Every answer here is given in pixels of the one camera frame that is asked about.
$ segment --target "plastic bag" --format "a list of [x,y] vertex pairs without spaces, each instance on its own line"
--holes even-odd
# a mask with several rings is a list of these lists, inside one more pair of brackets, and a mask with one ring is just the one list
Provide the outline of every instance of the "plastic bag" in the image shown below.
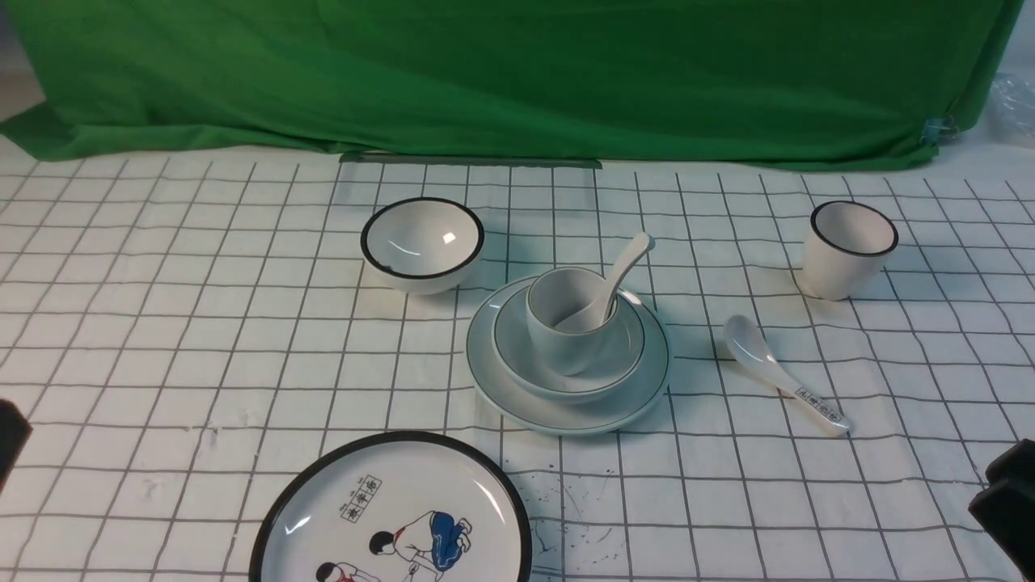
[[1035,149],[1035,87],[1016,75],[999,74],[992,82],[989,101],[999,137]]

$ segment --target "teacup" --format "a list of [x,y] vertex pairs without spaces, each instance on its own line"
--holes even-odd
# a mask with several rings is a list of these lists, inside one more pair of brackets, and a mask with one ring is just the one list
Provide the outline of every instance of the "teacup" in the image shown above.
[[898,245],[887,216],[857,202],[834,201],[812,211],[805,239],[804,278],[816,295],[836,301],[858,291]]
[[586,370],[614,330],[614,302],[598,327],[578,332],[558,329],[568,316],[590,304],[602,286],[603,278],[591,270],[561,267],[542,273],[529,287],[525,296],[528,334],[535,351],[558,374],[574,376]]

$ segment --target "saucer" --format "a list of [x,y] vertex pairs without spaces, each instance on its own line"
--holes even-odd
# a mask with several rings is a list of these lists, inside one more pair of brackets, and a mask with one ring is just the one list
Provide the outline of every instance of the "saucer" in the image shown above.
[[644,351],[644,330],[632,305],[618,296],[618,321],[598,359],[574,376],[554,372],[538,357],[529,336],[525,309],[528,287],[520,289],[500,308],[493,332],[493,348],[506,371],[523,388],[540,398],[568,403],[599,399],[622,385]]
[[619,429],[646,414],[669,385],[672,349],[664,325],[639,297],[620,291],[640,318],[644,350],[640,363],[622,382],[622,388],[593,402],[567,404],[546,400],[522,389],[491,347],[500,308],[535,278],[510,283],[481,303],[467,334],[467,362],[475,387],[501,414],[519,425],[548,434],[580,436]]
[[263,520],[248,580],[527,582],[521,495],[455,439],[393,432],[346,444],[301,472]]

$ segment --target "stacked dishes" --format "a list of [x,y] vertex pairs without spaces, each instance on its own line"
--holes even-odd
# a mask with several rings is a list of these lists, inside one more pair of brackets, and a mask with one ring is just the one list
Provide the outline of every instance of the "stacked dishes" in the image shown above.
[[602,323],[571,329],[565,321],[603,286],[593,271],[562,267],[485,299],[467,337],[481,396],[519,425],[566,436],[613,431],[650,410],[672,369],[672,348],[654,313],[620,290]]

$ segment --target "grid pattern tablecloth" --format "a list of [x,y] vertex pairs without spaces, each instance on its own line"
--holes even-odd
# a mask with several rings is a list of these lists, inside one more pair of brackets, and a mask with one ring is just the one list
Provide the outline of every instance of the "grid pattern tablecloth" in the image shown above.
[[[416,196],[485,225],[459,290],[363,269],[363,223]],[[901,245],[854,300],[805,297],[807,215],[849,197]],[[0,497],[0,582],[243,580],[292,476],[393,429],[503,466],[537,580],[1019,579],[967,503],[1035,436],[1031,183],[148,157],[0,161],[0,397],[35,425]],[[668,323],[668,398],[593,438],[501,419],[463,353],[479,302],[601,269],[641,230],[657,245],[627,286]],[[723,353],[738,313],[850,438]]]

